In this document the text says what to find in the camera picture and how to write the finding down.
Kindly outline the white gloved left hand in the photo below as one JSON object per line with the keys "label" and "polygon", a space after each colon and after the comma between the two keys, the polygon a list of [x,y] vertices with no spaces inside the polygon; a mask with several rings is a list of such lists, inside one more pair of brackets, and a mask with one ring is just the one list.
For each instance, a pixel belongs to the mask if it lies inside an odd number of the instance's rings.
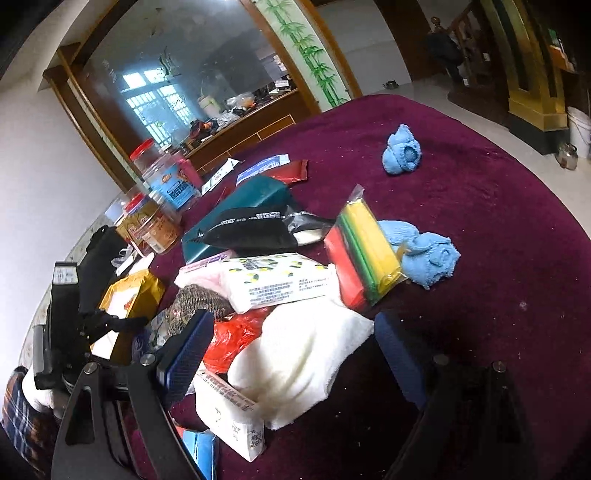
{"label": "white gloved left hand", "polygon": [[31,407],[42,414],[51,414],[58,421],[63,419],[69,395],[58,389],[39,390],[34,381],[33,370],[30,369],[22,381],[22,390]]}

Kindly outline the plaid sleeve left forearm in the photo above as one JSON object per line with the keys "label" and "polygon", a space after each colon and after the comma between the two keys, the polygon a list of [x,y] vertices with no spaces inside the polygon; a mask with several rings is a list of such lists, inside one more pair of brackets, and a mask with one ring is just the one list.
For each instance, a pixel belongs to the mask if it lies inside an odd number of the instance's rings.
{"label": "plaid sleeve left forearm", "polygon": [[50,479],[59,426],[52,413],[35,410],[26,399],[24,379],[27,373],[24,366],[19,366],[8,380],[1,427],[13,450],[31,468],[34,478]]}

